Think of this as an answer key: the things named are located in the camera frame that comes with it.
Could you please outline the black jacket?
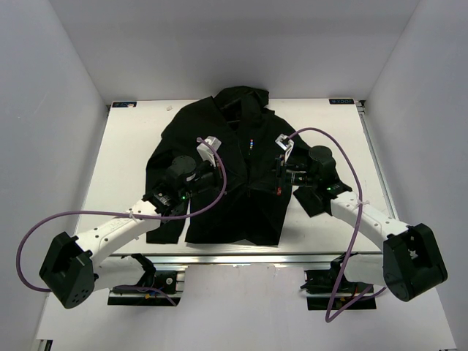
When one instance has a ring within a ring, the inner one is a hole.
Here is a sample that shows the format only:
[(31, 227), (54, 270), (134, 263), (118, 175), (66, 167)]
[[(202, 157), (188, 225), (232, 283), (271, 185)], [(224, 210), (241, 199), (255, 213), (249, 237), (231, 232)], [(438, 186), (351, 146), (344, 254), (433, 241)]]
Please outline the black jacket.
[(175, 244), (181, 235), (189, 244), (257, 246), (279, 243), (287, 207), (296, 186), (274, 193), (279, 142), (293, 142), (292, 156), (303, 159), (310, 148), (283, 118), (268, 108), (269, 93), (260, 88), (225, 88), (213, 97), (193, 102), (175, 115), (146, 166), (146, 193), (165, 177), (177, 156), (201, 163), (218, 156), (227, 175), (225, 193), (212, 189), (190, 198), (188, 212), (220, 201), (205, 213), (161, 224), (149, 231), (150, 244)]

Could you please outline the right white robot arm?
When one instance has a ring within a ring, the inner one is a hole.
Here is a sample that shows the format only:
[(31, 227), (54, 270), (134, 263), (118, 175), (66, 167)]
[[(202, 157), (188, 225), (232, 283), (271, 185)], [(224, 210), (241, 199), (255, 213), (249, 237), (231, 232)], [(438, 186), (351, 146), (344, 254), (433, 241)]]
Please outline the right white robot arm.
[(380, 250), (379, 255), (353, 253), (331, 263), (331, 285), (348, 291), (357, 283), (388, 288), (401, 301), (410, 301), (445, 282), (448, 272), (430, 227), (390, 218), (343, 183), (336, 161), (325, 146), (310, 148), (304, 159), (293, 158), (293, 142), (280, 141), (276, 160), (276, 192), (296, 186), (296, 200), (308, 216), (323, 213), (349, 225)]

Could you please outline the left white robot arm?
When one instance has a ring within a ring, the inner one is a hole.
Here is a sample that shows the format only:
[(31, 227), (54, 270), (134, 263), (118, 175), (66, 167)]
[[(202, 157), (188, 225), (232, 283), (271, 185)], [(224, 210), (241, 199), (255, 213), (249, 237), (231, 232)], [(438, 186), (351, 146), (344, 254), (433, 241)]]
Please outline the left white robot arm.
[(210, 156), (200, 165), (191, 157), (178, 156), (166, 176), (129, 210), (110, 212), (111, 219), (92, 230), (74, 236), (58, 234), (50, 244), (39, 276), (66, 309), (79, 306), (93, 292), (106, 288), (154, 291), (166, 296), (154, 284), (154, 264), (143, 254), (118, 259), (113, 254), (160, 224), (210, 210), (220, 197), (195, 212), (188, 212), (186, 205), (191, 197), (206, 190), (216, 189), (223, 195), (226, 186), (226, 171), (218, 156)]

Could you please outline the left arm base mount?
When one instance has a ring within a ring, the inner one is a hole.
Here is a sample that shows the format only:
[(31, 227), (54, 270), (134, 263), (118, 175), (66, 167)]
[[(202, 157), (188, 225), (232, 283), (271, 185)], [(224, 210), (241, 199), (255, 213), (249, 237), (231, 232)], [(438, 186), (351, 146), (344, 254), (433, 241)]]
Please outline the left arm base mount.
[(142, 254), (123, 256), (136, 263), (143, 273), (135, 283), (119, 283), (110, 290), (108, 306), (176, 307), (184, 291), (184, 271), (181, 268), (156, 267)]

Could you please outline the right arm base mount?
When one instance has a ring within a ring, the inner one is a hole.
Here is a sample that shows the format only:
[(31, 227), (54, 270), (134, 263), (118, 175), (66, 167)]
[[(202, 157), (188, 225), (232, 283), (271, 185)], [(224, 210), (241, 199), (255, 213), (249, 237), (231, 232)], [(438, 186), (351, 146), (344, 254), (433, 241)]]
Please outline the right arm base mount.
[[(307, 309), (309, 311), (325, 311), (327, 309), (329, 298), (343, 261), (344, 254), (334, 259), (330, 264), (330, 268), (305, 271), (305, 282), (301, 285), (300, 289), (306, 293)], [(363, 282), (349, 282), (343, 276), (331, 310), (338, 311), (346, 303), (362, 293), (366, 286), (367, 284)]]

